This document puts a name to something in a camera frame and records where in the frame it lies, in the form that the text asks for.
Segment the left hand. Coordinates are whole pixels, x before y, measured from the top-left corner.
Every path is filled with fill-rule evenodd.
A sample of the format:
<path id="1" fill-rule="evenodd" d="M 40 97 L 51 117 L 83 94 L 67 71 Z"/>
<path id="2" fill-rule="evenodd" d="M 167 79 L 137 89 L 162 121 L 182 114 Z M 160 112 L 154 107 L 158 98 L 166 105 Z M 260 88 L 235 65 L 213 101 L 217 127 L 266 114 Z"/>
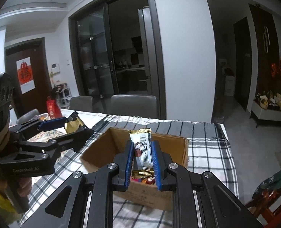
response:
<path id="1" fill-rule="evenodd" d="M 17 193 L 21 197 L 27 197 L 32 190 L 32 179 L 31 178 L 21 178 L 19 179 L 19 187 Z"/>

